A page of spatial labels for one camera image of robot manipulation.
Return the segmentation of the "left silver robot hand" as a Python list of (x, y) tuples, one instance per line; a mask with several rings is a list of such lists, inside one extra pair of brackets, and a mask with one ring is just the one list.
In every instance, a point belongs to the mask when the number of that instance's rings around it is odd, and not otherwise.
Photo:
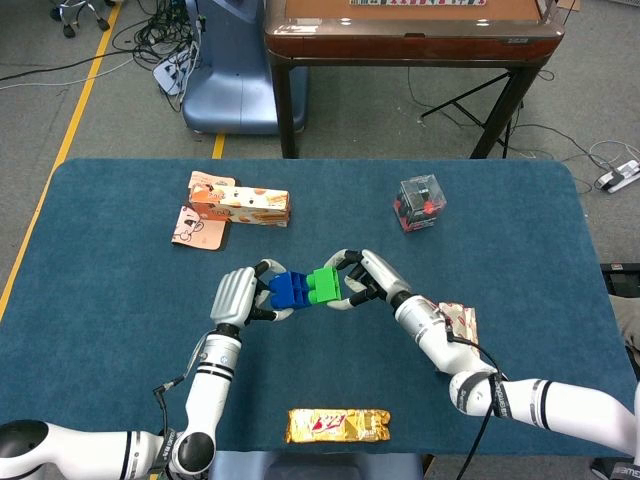
[(270, 271), (282, 274), (285, 268), (276, 260), (262, 259), (254, 267), (242, 267), (225, 274), (218, 285), (210, 318), (216, 327), (228, 325), (238, 330), (251, 321), (282, 321), (294, 313), (293, 308), (264, 310), (261, 305), (270, 295), (260, 276)]

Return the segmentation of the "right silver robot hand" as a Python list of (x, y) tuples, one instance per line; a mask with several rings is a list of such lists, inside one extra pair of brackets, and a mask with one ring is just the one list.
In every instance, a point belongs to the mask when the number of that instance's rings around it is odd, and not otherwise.
[(325, 262), (325, 267), (333, 267), (337, 271), (349, 265), (354, 265), (354, 268), (344, 277), (344, 283), (353, 294), (349, 298), (329, 301), (329, 308), (349, 310), (378, 298), (397, 309), (412, 296), (409, 284), (371, 250), (342, 249)]

